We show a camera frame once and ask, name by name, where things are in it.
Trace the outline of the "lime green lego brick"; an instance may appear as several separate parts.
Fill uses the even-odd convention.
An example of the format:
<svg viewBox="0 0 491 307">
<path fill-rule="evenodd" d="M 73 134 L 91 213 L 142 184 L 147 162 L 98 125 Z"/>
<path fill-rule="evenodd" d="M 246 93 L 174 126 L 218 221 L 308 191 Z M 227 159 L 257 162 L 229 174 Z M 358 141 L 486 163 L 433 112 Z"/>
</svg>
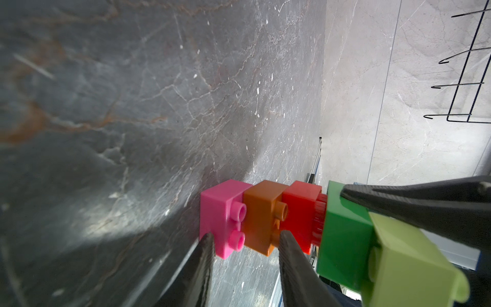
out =
<svg viewBox="0 0 491 307">
<path fill-rule="evenodd" d="M 375 242 L 361 286 L 363 306 L 453 306 L 465 303 L 465 274 L 418 228 L 371 213 Z"/>
</svg>

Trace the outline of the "orange lego brick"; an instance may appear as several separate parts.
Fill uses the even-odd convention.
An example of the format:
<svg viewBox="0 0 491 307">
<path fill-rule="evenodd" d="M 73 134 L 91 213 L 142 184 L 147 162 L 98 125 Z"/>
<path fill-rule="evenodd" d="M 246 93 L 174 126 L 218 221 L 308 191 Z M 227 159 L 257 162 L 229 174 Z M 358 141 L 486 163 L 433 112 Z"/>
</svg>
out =
<svg viewBox="0 0 491 307">
<path fill-rule="evenodd" d="M 288 205 L 282 201 L 287 188 L 285 184 L 264 180 L 243 194 L 247 207 L 242 222 L 245 245 L 267 257 L 280 245 L 280 223 L 288 214 Z"/>
</svg>

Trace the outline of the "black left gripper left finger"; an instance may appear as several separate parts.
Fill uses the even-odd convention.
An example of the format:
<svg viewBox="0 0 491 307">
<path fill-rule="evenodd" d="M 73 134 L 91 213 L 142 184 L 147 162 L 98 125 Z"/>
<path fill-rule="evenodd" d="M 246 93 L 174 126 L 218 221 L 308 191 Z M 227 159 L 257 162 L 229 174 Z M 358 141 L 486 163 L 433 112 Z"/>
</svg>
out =
<svg viewBox="0 0 491 307">
<path fill-rule="evenodd" d="M 215 258 L 214 236 L 204 235 L 156 306 L 207 306 Z"/>
</svg>

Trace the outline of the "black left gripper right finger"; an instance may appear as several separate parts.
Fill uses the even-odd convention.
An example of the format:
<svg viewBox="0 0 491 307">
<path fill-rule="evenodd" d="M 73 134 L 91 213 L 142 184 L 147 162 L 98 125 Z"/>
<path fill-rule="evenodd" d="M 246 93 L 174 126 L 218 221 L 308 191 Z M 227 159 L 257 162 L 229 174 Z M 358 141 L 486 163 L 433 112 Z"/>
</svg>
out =
<svg viewBox="0 0 491 307">
<path fill-rule="evenodd" d="M 314 272 L 291 232 L 280 233 L 279 251 L 285 306 L 340 306 Z"/>
</svg>

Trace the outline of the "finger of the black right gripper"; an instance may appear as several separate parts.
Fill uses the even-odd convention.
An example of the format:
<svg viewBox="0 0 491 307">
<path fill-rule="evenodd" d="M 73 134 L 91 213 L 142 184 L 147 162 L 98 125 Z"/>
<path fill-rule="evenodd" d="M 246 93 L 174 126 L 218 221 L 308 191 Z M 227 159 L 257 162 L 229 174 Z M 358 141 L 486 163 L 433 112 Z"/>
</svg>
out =
<svg viewBox="0 0 491 307">
<path fill-rule="evenodd" d="M 476 249 L 490 249 L 490 177 L 426 184 L 345 185 L 341 196 Z"/>
</svg>

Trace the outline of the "red lego brick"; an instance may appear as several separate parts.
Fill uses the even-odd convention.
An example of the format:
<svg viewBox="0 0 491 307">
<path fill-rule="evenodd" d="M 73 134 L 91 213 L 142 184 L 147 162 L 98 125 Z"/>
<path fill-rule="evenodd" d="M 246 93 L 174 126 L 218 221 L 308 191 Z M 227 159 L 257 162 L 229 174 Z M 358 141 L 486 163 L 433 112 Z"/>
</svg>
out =
<svg viewBox="0 0 491 307">
<path fill-rule="evenodd" d="M 322 240 L 327 195 L 319 185 L 295 181 L 283 191 L 281 201 L 287 204 L 288 214 L 280 222 L 280 230 L 291 232 L 301 250 L 310 254 Z"/>
</svg>

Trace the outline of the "long green lego brick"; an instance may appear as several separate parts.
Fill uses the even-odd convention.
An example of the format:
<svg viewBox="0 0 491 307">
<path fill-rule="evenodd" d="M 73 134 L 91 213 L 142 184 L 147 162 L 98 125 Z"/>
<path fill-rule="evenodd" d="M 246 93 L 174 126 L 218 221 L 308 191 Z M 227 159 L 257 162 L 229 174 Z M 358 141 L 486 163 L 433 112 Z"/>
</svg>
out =
<svg viewBox="0 0 491 307">
<path fill-rule="evenodd" d="M 319 275 L 356 292 L 368 280 L 374 227 L 368 210 L 341 196 L 344 185 L 330 181 L 317 262 Z"/>
</svg>

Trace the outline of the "pink lego brick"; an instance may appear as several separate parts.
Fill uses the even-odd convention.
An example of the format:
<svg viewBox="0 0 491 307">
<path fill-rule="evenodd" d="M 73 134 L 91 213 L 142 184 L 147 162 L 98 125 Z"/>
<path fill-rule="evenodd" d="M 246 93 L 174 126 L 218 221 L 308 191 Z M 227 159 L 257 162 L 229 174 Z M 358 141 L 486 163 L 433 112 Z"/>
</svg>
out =
<svg viewBox="0 0 491 307">
<path fill-rule="evenodd" d="M 214 236 L 216 255 L 228 258 L 244 247 L 246 235 L 241 225 L 247 213 L 243 194 L 252 185 L 227 180 L 200 194 L 199 237 Z"/>
</svg>

